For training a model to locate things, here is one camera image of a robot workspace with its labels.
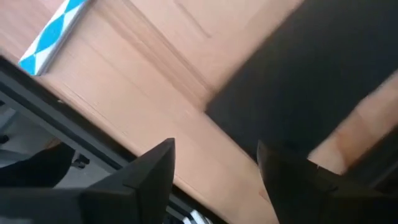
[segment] blue and white checkered flag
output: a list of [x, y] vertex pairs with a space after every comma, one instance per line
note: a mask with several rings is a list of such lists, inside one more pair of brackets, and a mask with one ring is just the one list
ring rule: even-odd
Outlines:
[[42, 74], [87, 2], [65, 0], [19, 60], [19, 66], [29, 75]]

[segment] light wood surface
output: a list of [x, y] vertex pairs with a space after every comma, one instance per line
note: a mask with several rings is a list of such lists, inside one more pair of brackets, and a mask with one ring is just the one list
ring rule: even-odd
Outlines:
[[[14, 62], [61, 2], [0, 0]], [[36, 80], [138, 156], [176, 138], [175, 184], [228, 223], [276, 223], [255, 163], [202, 109], [300, 2], [96, 0]], [[310, 158], [342, 173], [385, 135], [398, 123], [396, 80]]]

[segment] dark fabric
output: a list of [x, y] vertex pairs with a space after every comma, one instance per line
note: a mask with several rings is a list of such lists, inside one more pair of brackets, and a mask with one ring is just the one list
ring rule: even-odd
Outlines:
[[305, 0], [209, 103], [256, 159], [258, 139], [302, 157], [398, 68], [398, 1]]
[[67, 174], [75, 151], [64, 143], [0, 169], [0, 187], [54, 187]]
[[0, 135], [0, 144], [5, 144], [10, 138], [6, 135]]

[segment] black metal frame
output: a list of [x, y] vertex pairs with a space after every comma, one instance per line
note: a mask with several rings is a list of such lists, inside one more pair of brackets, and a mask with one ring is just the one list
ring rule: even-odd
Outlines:
[[398, 221], [396, 195], [334, 174], [283, 147], [259, 143], [257, 161], [281, 224]]
[[[0, 99], [110, 173], [136, 158], [2, 55]], [[174, 185], [167, 211], [178, 218], [189, 217], [193, 210], [197, 210], [213, 223], [226, 223]]]
[[2, 187], [0, 217], [40, 224], [160, 224], [174, 170], [175, 141], [169, 138], [86, 188]]

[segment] wood grain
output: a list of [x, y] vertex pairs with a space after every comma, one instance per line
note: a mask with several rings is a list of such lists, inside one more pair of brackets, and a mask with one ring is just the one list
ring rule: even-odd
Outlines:
[[[29, 16], [38, 17], [29, 33], [23, 34], [24, 11], [31, 8], [16, 7], [4, 18], [18, 24], [0, 27], [1, 47], [11, 55], [20, 57], [51, 16], [54, 6], [42, 2], [31, 5], [45, 16]], [[13, 42], [17, 35], [24, 40]], [[132, 2], [95, 1], [36, 80], [138, 156], [176, 138], [175, 184], [228, 223], [275, 221], [259, 195], [264, 186], [255, 163], [197, 110], [205, 84]]]
[[134, 3], [196, 71], [185, 75], [207, 83], [210, 91], [205, 103], [302, 2], [127, 1]]

